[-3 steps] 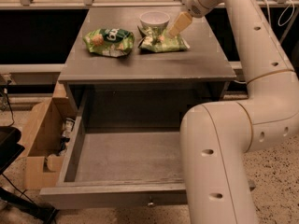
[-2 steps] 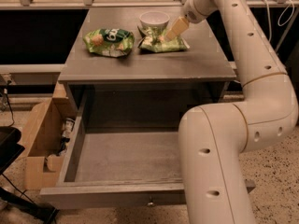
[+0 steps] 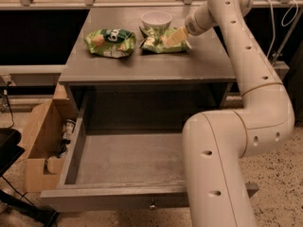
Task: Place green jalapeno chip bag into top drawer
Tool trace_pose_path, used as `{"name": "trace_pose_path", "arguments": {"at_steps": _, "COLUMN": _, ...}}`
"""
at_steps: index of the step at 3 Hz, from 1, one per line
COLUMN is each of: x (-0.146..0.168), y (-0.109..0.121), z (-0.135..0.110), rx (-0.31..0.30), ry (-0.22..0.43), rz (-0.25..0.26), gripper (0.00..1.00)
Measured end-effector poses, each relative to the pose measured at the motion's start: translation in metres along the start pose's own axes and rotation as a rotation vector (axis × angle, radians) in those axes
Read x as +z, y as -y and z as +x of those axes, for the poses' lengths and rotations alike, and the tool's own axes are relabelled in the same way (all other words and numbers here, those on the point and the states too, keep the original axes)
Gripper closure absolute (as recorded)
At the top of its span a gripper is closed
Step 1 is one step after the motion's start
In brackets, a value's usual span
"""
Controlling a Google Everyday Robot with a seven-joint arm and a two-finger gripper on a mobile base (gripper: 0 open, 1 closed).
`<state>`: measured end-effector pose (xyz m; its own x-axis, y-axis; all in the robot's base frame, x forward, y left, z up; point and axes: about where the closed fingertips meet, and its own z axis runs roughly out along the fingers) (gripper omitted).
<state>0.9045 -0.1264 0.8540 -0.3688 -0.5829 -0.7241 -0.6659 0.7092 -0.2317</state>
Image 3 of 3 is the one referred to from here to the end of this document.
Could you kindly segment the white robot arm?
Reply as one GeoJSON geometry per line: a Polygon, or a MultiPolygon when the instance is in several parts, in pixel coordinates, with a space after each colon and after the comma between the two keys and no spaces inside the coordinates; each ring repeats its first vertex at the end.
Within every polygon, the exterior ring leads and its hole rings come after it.
{"type": "Polygon", "coordinates": [[[218,26],[243,106],[206,111],[183,127],[183,164],[193,227],[258,227],[239,159],[285,142],[294,110],[283,83],[244,22],[253,0],[206,0],[165,39],[176,45],[218,26]]]}

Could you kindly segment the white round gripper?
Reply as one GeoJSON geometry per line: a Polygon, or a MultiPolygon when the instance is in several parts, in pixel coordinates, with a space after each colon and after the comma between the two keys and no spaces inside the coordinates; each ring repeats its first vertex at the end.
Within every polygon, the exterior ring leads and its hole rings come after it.
{"type": "Polygon", "coordinates": [[[208,19],[206,15],[196,11],[190,13],[185,20],[185,27],[177,28],[166,40],[166,47],[172,47],[188,38],[188,33],[199,36],[208,31],[208,19]]]}

